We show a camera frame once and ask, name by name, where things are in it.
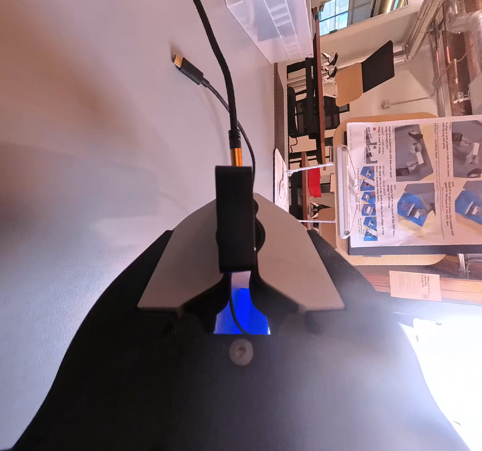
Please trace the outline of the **wooden side table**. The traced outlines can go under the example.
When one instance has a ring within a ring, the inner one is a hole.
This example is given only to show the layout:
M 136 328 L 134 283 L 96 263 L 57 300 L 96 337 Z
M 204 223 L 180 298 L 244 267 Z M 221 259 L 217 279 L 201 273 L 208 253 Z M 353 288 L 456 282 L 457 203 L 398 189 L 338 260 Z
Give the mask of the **wooden side table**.
M 318 133 L 316 136 L 316 159 L 319 165 L 326 163 L 325 155 L 325 124 L 324 124 L 324 106 L 323 106 L 323 87 L 322 87 L 322 54 L 320 42 L 320 23 L 318 17 L 314 20 L 314 38 L 313 50 L 315 59 L 314 78 L 316 82 L 316 103 L 318 108 Z

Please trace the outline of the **shiny metal tools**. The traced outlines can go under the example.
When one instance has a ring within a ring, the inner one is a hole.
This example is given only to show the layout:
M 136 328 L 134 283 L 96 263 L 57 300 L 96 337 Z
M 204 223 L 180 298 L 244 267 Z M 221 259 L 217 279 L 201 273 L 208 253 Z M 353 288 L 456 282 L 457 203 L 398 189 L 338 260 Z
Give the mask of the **shiny metal tools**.
M 322 78 L 323 80 L 328 80 L 334 78 L 335 74 L 337 73 L 336 63 L 339 57 L 338 53 L 334 55 L 328 53 L 321 53 L 322 57 L 324 58 L 324 62 L 322 63 Z

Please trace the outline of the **black office chair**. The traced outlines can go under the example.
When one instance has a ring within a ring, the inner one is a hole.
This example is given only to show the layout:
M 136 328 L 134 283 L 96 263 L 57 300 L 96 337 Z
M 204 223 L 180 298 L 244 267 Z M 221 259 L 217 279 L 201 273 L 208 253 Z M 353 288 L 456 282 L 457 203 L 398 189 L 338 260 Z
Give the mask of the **black office chair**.
M 291 138 L 308 136 L 316 139 L 320 134 L 318 110 L 309 104 L 308 97 L 297 100 L 293 87 L 287 87 L 288 135 Z

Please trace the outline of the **window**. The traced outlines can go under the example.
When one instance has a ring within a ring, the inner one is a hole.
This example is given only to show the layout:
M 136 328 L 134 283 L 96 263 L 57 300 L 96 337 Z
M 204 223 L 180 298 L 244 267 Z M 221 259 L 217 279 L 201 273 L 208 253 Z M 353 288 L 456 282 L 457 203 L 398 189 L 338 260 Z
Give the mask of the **window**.
M 350 0 L 330 0 L 319 10 L 320 35 L 328 35 L 348 26 Z

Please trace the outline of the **clear plastic bin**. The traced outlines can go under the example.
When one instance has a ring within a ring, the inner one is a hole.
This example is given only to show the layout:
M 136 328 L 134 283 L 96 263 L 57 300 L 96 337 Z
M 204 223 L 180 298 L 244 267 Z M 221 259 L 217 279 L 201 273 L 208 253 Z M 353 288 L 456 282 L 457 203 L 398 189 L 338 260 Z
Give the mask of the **clear plastic bin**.
M 311 0 L 225 1 L 268 62 L 299 62 L 313 57 Z

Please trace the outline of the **blue plastic bin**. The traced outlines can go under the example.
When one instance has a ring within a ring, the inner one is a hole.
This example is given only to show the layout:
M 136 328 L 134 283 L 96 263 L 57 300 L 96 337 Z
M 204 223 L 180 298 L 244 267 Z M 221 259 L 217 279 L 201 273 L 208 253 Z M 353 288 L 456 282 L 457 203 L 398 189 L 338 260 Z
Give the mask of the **blue plastic bin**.
M 270 335 L 268 320 L 252 303 L 250 290 L 240 288 L 232 290 L 233 308 L 238 322 L 243 329 L 252 335 Z M 216 316 L 214 334 L 217 335 L 240 335 L 242 332 L 236 325 L 230 304 Z

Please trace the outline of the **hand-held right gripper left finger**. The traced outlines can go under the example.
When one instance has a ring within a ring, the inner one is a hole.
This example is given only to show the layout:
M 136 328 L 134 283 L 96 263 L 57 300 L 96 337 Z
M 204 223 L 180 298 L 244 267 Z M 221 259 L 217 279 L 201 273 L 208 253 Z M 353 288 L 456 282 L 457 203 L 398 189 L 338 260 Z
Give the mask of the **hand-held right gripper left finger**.
M 230 275 L 219 270 L 215 200 L 191 213 L 172 231 L 137 304 L 142 311 L 195 315 L 214 331 L 228 306 Z

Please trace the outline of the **small black USB hub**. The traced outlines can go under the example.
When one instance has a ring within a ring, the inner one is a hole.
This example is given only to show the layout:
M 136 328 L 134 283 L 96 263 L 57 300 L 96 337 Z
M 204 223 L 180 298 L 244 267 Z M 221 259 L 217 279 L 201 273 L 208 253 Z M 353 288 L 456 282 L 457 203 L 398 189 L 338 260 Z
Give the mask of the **small black USB hub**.
M 256 262 L 252 169 L 216 166 L 215 194 L 219 270 L 250 271 Z

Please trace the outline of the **white paper label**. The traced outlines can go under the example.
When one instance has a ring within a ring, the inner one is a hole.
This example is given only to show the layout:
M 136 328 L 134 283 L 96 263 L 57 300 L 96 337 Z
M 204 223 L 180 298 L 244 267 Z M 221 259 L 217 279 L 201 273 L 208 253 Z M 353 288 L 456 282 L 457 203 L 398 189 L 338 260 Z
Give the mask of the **white paper label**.
M 441 302 L 440 276 L 429 273 L 389 271 L 391 297 L 427 302 Z

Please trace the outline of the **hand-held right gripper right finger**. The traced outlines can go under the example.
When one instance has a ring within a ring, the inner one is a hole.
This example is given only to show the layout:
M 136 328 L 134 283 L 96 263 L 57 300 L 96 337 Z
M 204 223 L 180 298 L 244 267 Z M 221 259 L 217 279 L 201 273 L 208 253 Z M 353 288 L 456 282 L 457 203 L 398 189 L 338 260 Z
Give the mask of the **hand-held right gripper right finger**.
M 265 197 L 254 193 L 254 201 L 260 243 L 249 290 L 269 330 L 279 330 L 288 315 L 344 309 L 309 231 Z

